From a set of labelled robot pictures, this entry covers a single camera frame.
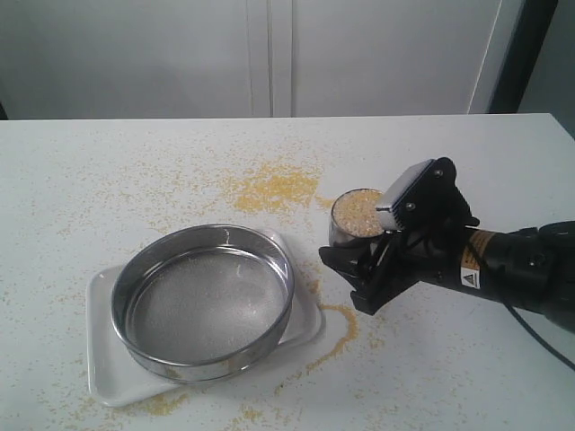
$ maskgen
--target background wall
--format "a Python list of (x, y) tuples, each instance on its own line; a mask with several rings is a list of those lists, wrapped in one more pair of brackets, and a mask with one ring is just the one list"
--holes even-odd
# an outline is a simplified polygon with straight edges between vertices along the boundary
[(523, 0), (2, 0), (11, 119), (485, 112)]
[(575, 136), (575, 0), (559, 0), (520, 112), (551, 112)]

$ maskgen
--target table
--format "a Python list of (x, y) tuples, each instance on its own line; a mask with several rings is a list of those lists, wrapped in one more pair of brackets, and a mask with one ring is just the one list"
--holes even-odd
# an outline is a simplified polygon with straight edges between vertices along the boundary
[[(419, 284), (369, 317), (321, 265), (334, 198), (442, 155), (486, 229), (575, 215), (575, 143), (549, 115), (0, 122), (0, 428), (571, 429), (575, 375), (500, 304)], [(225, 383), (96, 403), (87, 281), (214, 222), (285, 235), (323, 332)], [(571, 334), (523, 314), (575, 357)]]

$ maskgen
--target yellow warning sticker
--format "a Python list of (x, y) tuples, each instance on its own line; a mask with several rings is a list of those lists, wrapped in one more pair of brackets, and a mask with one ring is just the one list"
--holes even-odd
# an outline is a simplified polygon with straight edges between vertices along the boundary
[[(475, 231), (469, 238), (469, 242), (473, 245), (480, 257), (483, 256), (485, 248), (490, 239), (493, 238), (495, 232), (490, 231)], [(480, 265), (475, 259), (469, 247), (465, 246), (463, 256), (461, 257), (461, 284), (475, 289), (481, 289), (480, 284)]]

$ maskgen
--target sieve rim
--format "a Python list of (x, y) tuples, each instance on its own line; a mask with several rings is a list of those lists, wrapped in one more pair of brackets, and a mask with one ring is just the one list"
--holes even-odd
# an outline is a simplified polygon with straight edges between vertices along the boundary
[[(165, 359), (165, 358), (161, 358), (161, 357), (157, 357), (154, 355), (150, 355), (148, 354), (146, 351), (142, 350), (138, 345), (136, 345), (135, 343), (133, 343), (126, 334), (126, 329), (127, 329), (127, 324), (126, 324), (126, 319), (127, 319), (127, 312), (128, 312), (128, 307), (124, 310), (123, 312), (123, 318), (124, 318), (124, 324), (120, 325), (118, 322), (118, 317), (116, 315), (115, 312), (113, 312), (113, 305), (115, 303), (115, 298), (116, 298), (116, 289), (117, 289), (117, 285), (119, 283), (119, 281), (122, 279), (122, 275), (124, 273), (124, 270), (128, 267), (128, 265), (138, 259), (141, 255), (149, 252), (150, 250), (152, 250), (156, 244), (162, 242), (168, 242), (170, 241), (173, 237), (183, 234), (183, 233), (188, 233), (188, 232), (192, 232), (192, 231), (199, 231), (199, 230), (206, 230), (206, 229), (234, 229), (234, 230), (239, 230), (239, 231), (244, 231), (247, 232), (249, 234), (253, 234), (256, 235), (258, 237), (260, 237), (261, 239), (263, 239), (265, 242), (271, 244), (276, 251), (279, 252), (279, 255), (281, 257), (282, 262), (285, 264), (285, 270), (287, 271), (287, 274), (285, 275), (285, 277), (282, 277), (282, 282), (278, 283), (278, 287), (279, 286), (284, 286), (287, 289), (287, 297), (283, 303), (282, 309), (278, 314), (278, 317), (274, 320), (274, 322), (271, 323), (271, 325), (265, 330), (265, 332), (263, 332), (259, 337), (253, 339), (252, 341), (250, 341), (249, 343), (247, 343), (244, 346), (239, 347), (238, 349), (226, 353), (225, 355), (222, 356), (217, 356), (217, 357), (213, 357), (210, 359), (201, 359), (198, 361), (192, 361), (189, 363), (183, 363), (183, 362), (178, 362), (178, 361), (171, 361), (169, 359)], [(230, 250), (240, 250), (243, 251), (241, 248), (241, 244), (237, 244), (235, 247), (230, 247)], [(281, 272), (283, 271), (283, 268), (274, 268), (274, 265), (272, 262), (267, 261), (267, 264), (272, 268), (272, 270), (274, 270), (274, 272), (281, 274)], [(160, 270), (161, 267), (159, 268), (155, 268), (155, 270), (153, 271), (154, 273), (157, 270)], [(292, 264), (290, 262), (290, 260), (288, 259), (287, 254), (284, 252), (284, 250), (281, 248), (281, 246), (279, 246), (279, 244), (277, 244), (275, 241), (273, 241), (270, 237), (268, 237), (267, 235), (260, 233), (254, 229), (250, 229), (248, 227), (244, 227), (244, 226), (240, 226), (240, 225), (236, 225), (236, 224), (202, 224), (199, 226), (192, 226), (192, 227), (188, 227), (185, 229), (181, 229), (180, 231), (176, 231), (176, 232), (172, 232), (169, 233), (167, 235), (165, 235), (164, 237), (152, 242), (150, 245), (148, 245), (147, 247), (145, 247), (143, 250), (141, 250), (138, 254), (136, 254), (136, 256), (134, 256), (126, 265), (126, 267), (124, 267), (122, 269), (122, 271), (119, 273), (118, 279), (116, 280), (116, 282), (114, 283), (114, 288), (112, 290), (112, 295), (111, 295), (111, 306), (112, 306), (112, 326), (114, 327), (114, 330), (116, 332), (116, 334), (118, 335), (119, 339), (122, 341), (122, 343), (128, 348), (128, 350), (130, 350), (133, 353), (138, 354), (139, 356), (142, 356), (143, 358), (146, 358), (150, 361), (159, 363), (159, 364), (163, 364), (163, 365), (169, 365), (169, 366), (179, 366), (179, 367), (197, 367), (197, 366), (204, 366), (204, 365), (213, 365), (213, 364), (217, 364), (220, 362), (224, 362), (234, 356), (240, 355), (242, 354), (244, 351), (251, 349), (252, 347), (258, 345), (263, 339), (267, 338), (272, 331), (274, 331), (276, 329), (276, 327), (283, 321), (283, 319), (285, 318), (286, 314), (288, 312), (291, 311), (291, 305), (292, 305), (292, 301), (293, 301), (293, 297), (294, 297), (294, 292), (295, 292), (295, 279), (294, 279), (294, 270), (292, 267)]]
[(346, 191), (345, 193), (339, 195), (338, 198), (333, 201), (332, 209), (330, 210), (330, 218), (331, 218), (331, 220), (332, 220), (332, 223), (335, 225), (335, 227), (337, 227), (338, 229), (340, 229), (342, 232), (344, 232), (346, 235), (349, 235), (349, 236), (352, 237), (353, 239), (358, 239), (358, 240), (370, 240), (370, 239), (375, 239), (375, 238), (381, 236), (382, 233), (378, 233), (377, 235), (369, 235), (369, 236), (357, 236), (357, 235), (354, 235), (353, 233), (349, 233), (347, 230), (345, 230), (343, 227), (341, 227), (340, 224), (336, 221), (335, 215), (334, 215), (333, 211), (334, 211), (334, 209), (335, 209), (335, 204), (337, 204), (338, 201), (339, 201), (341, 198), (343, 198), (343, 197), (346, 196), (346, 195), (349, 195), (349, 193), (353, 193), (354, 191), (364, 191), (364, 190), (376, 191), (376, 192), (378, 192), (378, 193), (381, 193), (381, 190), (378, 190), (378, 189), (370, 189), (370, 188), (368, 188), (368, 187), (362, 187), (362, 188), (359, 188), (359, 189), (348, 190), (348, 191)]

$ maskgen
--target grain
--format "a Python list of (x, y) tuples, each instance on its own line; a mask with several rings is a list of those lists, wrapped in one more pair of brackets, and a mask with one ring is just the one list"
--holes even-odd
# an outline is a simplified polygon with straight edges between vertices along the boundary
[(383, 193), (372, 189), (358, 189), (341, 195), (333, 206), (333, 220), (350, 235), (367, 238), (383, 233), (377, 220), (376, 203)]

